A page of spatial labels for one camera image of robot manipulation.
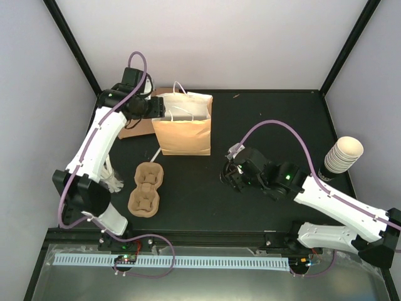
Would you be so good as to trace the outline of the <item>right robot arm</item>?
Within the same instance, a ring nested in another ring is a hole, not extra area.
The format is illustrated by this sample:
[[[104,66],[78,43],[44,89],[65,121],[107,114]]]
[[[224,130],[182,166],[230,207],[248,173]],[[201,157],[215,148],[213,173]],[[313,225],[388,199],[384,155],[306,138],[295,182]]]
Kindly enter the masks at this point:
[[[339,222],[338,226],[301,223],[285,236],[286,248],[329,248],[358,255],[367,263],[389,269],[400,238],[400,210],[378,209],[308,175],[292,163],[275,164],[258,150],[236,144],[228,150],[221,181],[240,192],[260,189],[274,201],[292,200]]]

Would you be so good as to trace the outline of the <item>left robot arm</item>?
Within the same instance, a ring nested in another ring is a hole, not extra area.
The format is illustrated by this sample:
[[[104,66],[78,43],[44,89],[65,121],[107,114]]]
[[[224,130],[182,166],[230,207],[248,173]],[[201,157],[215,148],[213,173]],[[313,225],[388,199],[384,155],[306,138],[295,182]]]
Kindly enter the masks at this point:
[[[127,219],[111,203],[111,193],[101,183],[101,173],[117,135],[128,121],[164,116],[164,101],[154,96],[153,90],[152,78],[146,71],[127,67],[121,82],[99,94],[94,119],[81,147],[65,170],[56,170],[52,177],[60,194],[61,228],[67,228],[62,213],[69,205],[83,214],[82,221],[93,221],[112,233],[112,242],[120,250],[133,246],[135,236],[127,230]]]

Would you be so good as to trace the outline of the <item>cardboard cup carrier stack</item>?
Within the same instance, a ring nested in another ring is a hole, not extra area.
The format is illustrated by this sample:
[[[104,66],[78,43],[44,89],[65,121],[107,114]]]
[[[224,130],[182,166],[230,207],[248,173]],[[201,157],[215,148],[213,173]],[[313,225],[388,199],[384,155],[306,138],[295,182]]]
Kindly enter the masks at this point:
[[[157,192],[162,185],[164,170],[160,164],[143,162],[135,171],[137,187],[131,192],[128,210],[139,218],[151,218],[159,210],[160,196]]]

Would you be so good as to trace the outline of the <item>white straw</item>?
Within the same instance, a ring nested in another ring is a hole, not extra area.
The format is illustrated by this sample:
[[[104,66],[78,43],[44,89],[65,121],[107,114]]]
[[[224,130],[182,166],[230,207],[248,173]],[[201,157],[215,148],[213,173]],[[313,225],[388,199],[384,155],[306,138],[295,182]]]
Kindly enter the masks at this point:
[[[151,158],[150,162],[155,162],[155,160],[158,158],[159,154],[161,153],[161,148],[159,148],[156,153],[154,154],[154,156]]]

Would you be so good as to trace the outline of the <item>yellow paper takeout bag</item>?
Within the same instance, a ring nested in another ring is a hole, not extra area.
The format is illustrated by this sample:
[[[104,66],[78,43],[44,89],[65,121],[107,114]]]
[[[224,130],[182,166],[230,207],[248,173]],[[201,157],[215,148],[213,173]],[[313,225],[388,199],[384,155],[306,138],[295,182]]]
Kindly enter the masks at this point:
[[[163,98],[165,116],[152,119],[165,156],[209,156],[213,96],[187,91],[175,81]]]

